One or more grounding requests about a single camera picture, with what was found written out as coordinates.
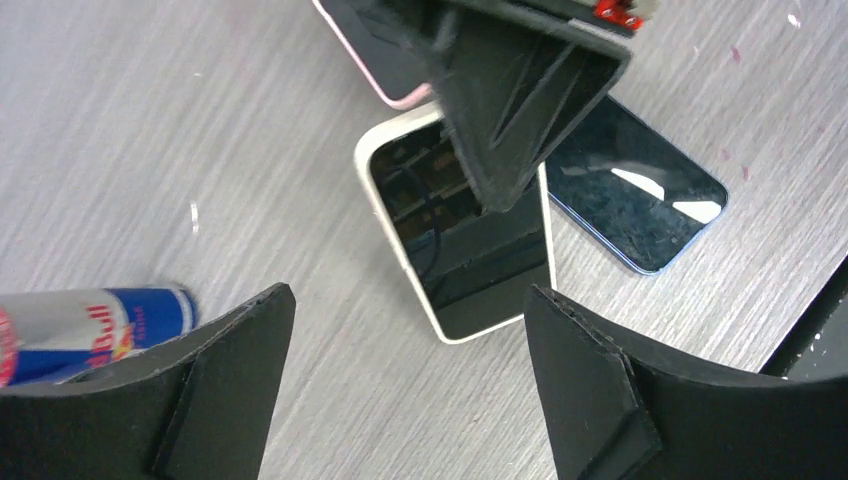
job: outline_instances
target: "tabletop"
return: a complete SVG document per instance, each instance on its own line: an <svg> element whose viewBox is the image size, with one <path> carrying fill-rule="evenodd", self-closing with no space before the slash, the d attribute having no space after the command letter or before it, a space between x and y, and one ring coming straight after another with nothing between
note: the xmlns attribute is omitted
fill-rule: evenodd
<svg viewBox="0 0 848 480"><path fill-rule="evenodd" d="M846 19L662 2L613 95L729 207L647 278L552 206L559 290L759 368L848 253ZM0 292L177 281L208 320L290 283L261 478L553 478L522 325L439 344L372 215L353 147L394 115L305 0L2 2Z"/></svg>

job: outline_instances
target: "phone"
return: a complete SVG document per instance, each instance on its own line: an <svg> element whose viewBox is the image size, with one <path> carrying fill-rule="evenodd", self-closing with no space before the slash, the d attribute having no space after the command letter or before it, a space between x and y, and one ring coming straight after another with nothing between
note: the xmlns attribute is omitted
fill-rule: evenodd
<svg viewBox="0 0 848 480"><path fill-rule="evenodd" d="M661 272L727 206L727 189L604 97L546 160L553 200L634 271Z"/></svg>
<svg viewBox="0 0 848 480"><path fill-rule="evenodd" d="M456 344L523 318L531 285L556 288L544 168L509 212L487 212L427 104L363 136L356 170L439 339Z"/></svg>
<svg viewBox="0 0 848 480"><path fill-rule="evenodd" d="M372 0L312 0L315 8L390 107L407 110L430 95L422 65L404 48L399 34L372 15Z"/></svg>

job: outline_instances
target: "red connector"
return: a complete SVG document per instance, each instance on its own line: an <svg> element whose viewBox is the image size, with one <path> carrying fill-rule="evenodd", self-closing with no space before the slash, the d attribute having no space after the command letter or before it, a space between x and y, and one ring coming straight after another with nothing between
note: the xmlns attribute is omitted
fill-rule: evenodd
<svg viewBox="0 0 848 480"><path fill-rule="evenodd" d="M645 22L627 13L631 3L632 0L598 0L595 16L630 30L638 30Z"/></svg>

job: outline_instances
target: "phone frame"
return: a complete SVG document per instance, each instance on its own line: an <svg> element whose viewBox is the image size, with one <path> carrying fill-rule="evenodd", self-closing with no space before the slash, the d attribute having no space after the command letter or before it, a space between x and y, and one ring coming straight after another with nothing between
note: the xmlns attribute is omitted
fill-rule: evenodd
<svg viewBox="0 0 848 480"><path fill-rule="evenodd" d="M571 207L566 205L565 202L560 200L559 197L557 197L556 194L554 194L554 192L550 192L550 191L548 192L548 195L550 196L551 200L557 205L557 207L559 207L560 210L562 210L566 215L568 215L572 220L574 220L578 225L580 225L580 227L582 227L587 233L592 235L592 237L594 237L598 242L600 242L610 253L612 253L616 258L618 258L622 263L624 263L627 266L627 268L629 268L630 270L632 270L632 271L634 271L634 272L636 272L640 275L645 275L645 276L659 275L660 273L664 272L667 268L671 267L672 264L675 261L677 261L677 259L680 258L680 256L686 250L688 250L689 247L693 243L695 243L695 241L698 240L701 237L701 235L703 235L704 232L713 223L715 223L719 218L721 218L722 215L724 215L724 211L727 210L727 206L730 204L730 191L727 189L727 186L724 183L722 183L718 178L716 178L712 173L708 172L706 169L704 169L704 167L698 165L694 160L692 160L692 158L689 155L687 155L682 150L680 150L675 144L671 143L671 141L669 141L667 138L662 136L658 131L651 128L641 118L639 118L636 114L631 112L624 105L619 103L616 99L614 99L610 96L607 96L607 100L611 101L617 108L621 109L621 111L624 112L624 114L627 115L634 122L641 125L646 130L650 131L653 135L655 135L657 138L659 138L660 141L662 141L665 145L668 146L668 148L674 150L681 157L685 158L690 163L692 163L693 165L698 167L702 172L704 172L707 176L712 178L719 186L721 186L721 188L725 192L725 202L724 202L724 205L722 206L721 212L719 212L719 214L715 218L713 218L710 221L710 223L704 225L704 228L699 230L698 233L696 233L694 236L692 236L692 238L690 238L689 241L686 242L686 244L683 245L680 248L680 250L674 255L674 257L671 258L671 260L668 261L668 263L666 263L664 266L662 266L661 268L659 268L655 271L646 270L646 269L640 267L639 265L637 265L636 262L634 262L627 255L625 255L624 252L621 251L621 249L619 249L606 236L604 236L601 232L599 232L588 220L584 219L580 214L578 214L576 211L574 211L574 209L572 209Z"/></svg>
<svg viewBox="0 0 848 480"><path fill-rule="evenodd" d="M377 96L379 96L380 100L382 100L386 105L394 108L395 110L409 110L410 108L418 105L430 96L430 84L422 83L402 98L394 99L389 97L383 90L383 87L380 86L380 83L377 82L377 79L374 78L374 75L368 69L368 65L366 65L362 58L359 56L359 54L356 53L356 49L353 47L353 45L351 45L344 32L342 32L341 28L339 28L339 26L336 24L336 21L333 19L332 15L330 15L324 8L324 6L321 4L321 0L312 0L312 4L315 5L315 9L318 10L318 13L320 13L321 16L324 17L324 20L327 22L333 32L335 32L336 37L338 37L339 41L345 47L347 53L362 71L362 74L365 75L365 79L368 80L368 83L371 84L371 88L373 88L374 91L377 92Z"/></svg>
<svg viewBox="0 0 848 480"><path fill-rule="evenodd" d="M415 269L409 261L406 250L404 249L400 237L398 237L397 231L392 224L391 216L380 197L380 192L377 190L377 184L371 174L371 159L382 146L400 137L406 136L409 133L438 122L442 120L442 118L442 112L439 110L439 107L434 102L431 102L377 125L365 133L362 139L359 140L354 151L354 163L359 180L365 189L366 195L368 195L368 200L374 209L375 216L380 222L380 227L389 239L389 245L391 246L395 257L397 257L398 262L401 264L409 283L412 284L412 288L415 290L415 294L418 296L419 302L424 307L424 312L427 314L427 318L430 320L433 330L436 331L436 335L442 342L449 345L457 345L517 322L523 319L524 315L521 314L515 317L505 318L495 325L476 332L468 337L461 339L448 338L439 324L436 312L430 304L430 299L427 297L427 294L421 285L421 281L418 279L418 274L415 272ZM545 249L547 251L548 270L550 273L550 288L556 289L556 265L553 253L553 237L551 234L551 212L550 202L548 201L548 184L544 163L539 166L537 179L537 183L539 184L539 202L542 208Z"/></svg>

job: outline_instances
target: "blue and silver can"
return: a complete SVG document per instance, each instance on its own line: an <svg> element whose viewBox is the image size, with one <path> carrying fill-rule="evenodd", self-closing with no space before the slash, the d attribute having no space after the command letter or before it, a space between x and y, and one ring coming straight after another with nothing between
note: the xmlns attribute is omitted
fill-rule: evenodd
<svg viewBox="0 0 848 480"><path fill-rule="evenodd" d="M179 287L0 295L0 387L69 377L196 326L197 306Z"/></svg>

